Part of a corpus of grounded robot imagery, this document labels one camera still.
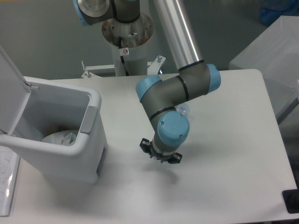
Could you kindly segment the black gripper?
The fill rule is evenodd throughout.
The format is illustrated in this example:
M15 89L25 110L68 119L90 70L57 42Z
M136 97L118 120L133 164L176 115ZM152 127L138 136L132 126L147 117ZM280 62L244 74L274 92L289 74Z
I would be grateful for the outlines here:
M175 151L166 152L160 150L155 142L150 142L146 138L142 138L140 148L144 153L150 154L150 158L155 157L161 163L167 162L169 164L179 164L182 159L182 154L176 153Z

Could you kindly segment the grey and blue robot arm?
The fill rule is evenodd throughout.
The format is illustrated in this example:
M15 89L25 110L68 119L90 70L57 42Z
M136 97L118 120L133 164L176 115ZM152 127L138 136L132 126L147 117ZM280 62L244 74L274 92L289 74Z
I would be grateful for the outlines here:
M140 10L138 0L75 0L74 8L82 24L102 23L104 38L114 49L116 74L146 74L143 53L138 48L152 37L151 19ZM156 0L154 6L171 49L178 75L162 80L146 75L136 85L136 93L154 129L152 140L142 139L144 153L161 162L178 164L177 152L185 141L190 125L177 105L217 90L221 76L213 64L207 64L197 46L181 0Z

